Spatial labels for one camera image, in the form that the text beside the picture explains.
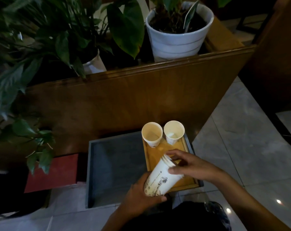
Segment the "flower pot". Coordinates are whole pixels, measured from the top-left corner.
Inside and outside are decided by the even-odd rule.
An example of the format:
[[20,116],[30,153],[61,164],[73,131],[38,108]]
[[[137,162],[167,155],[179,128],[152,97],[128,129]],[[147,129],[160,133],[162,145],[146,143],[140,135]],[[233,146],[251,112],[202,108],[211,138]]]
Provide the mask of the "flower pot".
[[83,68],[85,75],[107,71],[102,59],[99,56],[99,50],[97,50],[97,55],[95,58],[83,64]]
[[[182,3],[182,7],[188,9],[192,4],[193,2],[185,1]],[[197,31],[184,34],[170,34],[153,29],[149,22],[155,16],[155,10],[150,12],[145,23],[155,62],[188,57],[198,53],[213,23],[214,14],[208,7],[202,4],[198,5],[196,12],[205,20],[207,25]]]

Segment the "white paper cup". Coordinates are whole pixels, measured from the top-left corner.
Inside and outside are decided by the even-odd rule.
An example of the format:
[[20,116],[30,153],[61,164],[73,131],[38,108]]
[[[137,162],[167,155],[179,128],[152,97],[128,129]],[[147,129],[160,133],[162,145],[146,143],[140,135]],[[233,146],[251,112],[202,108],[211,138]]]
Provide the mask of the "white paper cup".
[[170,121],[165,124],[164,133],[167,143],[173,145],[182,138],[185,133],[185,128],[183,124],[178,121]]
[[166,194],[184,176],[168,172],[169,168],[176,165],[169,156],[163,155],[144,184],[145,194],[147,196]]
[[143,126],[141,134],[150,147],[157,147],[163,137],[163,128],[156,122],[149,122]]

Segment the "wooden planter box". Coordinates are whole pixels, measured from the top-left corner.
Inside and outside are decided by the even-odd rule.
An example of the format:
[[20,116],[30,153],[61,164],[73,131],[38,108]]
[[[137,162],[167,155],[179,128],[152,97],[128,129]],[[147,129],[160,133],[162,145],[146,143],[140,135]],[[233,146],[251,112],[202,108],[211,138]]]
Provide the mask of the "wooden planter box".
[[[56,155],[87,152],[90,140],[151,121],[178,120],[192,141],[254,52],[216,18],[205,46],[209,53],[202,55],[35,85],[26,97],[53,129]],[[0,145],[0,165],[24,162],[28,154]]]

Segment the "red paper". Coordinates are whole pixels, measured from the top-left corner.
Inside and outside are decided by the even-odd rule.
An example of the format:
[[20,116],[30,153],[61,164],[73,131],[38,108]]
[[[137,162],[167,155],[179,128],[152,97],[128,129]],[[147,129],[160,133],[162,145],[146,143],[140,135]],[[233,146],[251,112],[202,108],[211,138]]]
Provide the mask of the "red paper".
[[34,175],[29,172],[24,192],[52,189],[76,184],[78,154],[54,158],[51,162],[49,174],[45,174],[38,165]]

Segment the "dark gray tray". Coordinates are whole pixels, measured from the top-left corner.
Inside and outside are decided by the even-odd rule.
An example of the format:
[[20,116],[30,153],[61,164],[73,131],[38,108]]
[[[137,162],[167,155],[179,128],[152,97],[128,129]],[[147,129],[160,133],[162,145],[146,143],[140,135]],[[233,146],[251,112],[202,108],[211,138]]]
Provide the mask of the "dark gray tray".
[[[194,151],[184,135],[188,150]],[[147,171],[141,131],[89,142],[86,208],[122,202]]]

